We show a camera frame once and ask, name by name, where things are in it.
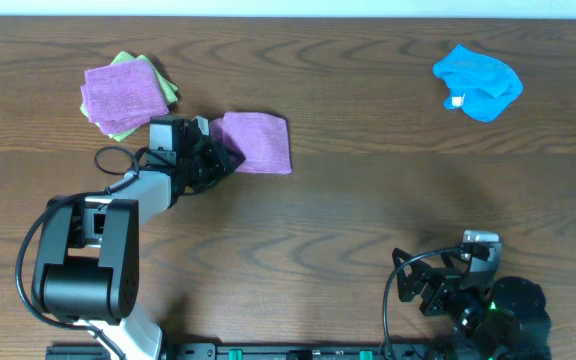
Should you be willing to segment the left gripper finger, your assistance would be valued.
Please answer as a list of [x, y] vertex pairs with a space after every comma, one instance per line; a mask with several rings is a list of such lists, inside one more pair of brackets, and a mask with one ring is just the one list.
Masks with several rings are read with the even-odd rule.
[[244, 158], [228, 157], [224, 161], [224, 173], [226, 175], [233, 174], [244, 162]]
[[231, 163], [241, 162], [241, 154], [238, 151], [231, 149], [229, 146], [220, 141], [214, 141], [213, 144], [228, 158]]

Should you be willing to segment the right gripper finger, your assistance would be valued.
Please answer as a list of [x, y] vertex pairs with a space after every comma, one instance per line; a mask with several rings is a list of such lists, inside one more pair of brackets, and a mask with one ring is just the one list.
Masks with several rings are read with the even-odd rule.
[[411, 272], [406, 275], [404, 272], [397, 275], [398, 297], [401, 302], [411, 302], [419, 295], [426, 285], [424, 275], [420, 272]]
[[409, 276], [415, 277], [426, 268], [422, 260], [414, 260], [414, 256], [408, 252], [395, 248], [392, 252], [392, 260], [395, 265], [396, 278], [406, 280]]

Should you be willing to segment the purple microfibre cloth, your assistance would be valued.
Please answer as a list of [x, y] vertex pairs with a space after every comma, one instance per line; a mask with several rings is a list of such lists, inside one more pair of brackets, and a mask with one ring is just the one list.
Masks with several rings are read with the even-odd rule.
[[210, 123], [210, 131], [214, 140], [239, 157], [236, 172], [292, 173], [285, 119], [259, 112], [226, 112]]

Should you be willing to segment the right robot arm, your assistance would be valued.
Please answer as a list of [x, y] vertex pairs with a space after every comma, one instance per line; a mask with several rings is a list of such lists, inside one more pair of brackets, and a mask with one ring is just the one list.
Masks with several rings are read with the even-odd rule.
[[453, 322], [451, 338], [413, 351], [419, 359], [550, 359], [545, 294], [525, 278], [497, 279], [500, 255], [499, 243], [462, 244], [416, 256], [394, 249], [382, 316], [396, 283], [400, 301], [419, 296], [422, 315]]

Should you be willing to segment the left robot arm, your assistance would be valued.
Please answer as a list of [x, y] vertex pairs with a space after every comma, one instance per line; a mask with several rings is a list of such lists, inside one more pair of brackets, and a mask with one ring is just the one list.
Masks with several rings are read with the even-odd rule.
[[118, 182], [47, 203], [20, 247], [16, 287], [38, 320], [90, 333], [110, 359], [190, 359], [196, 350], [168, 340], [137, 303], [139, 228], [214, 188], [243, 157], [202, 117], [156, 116], [149, 129]]

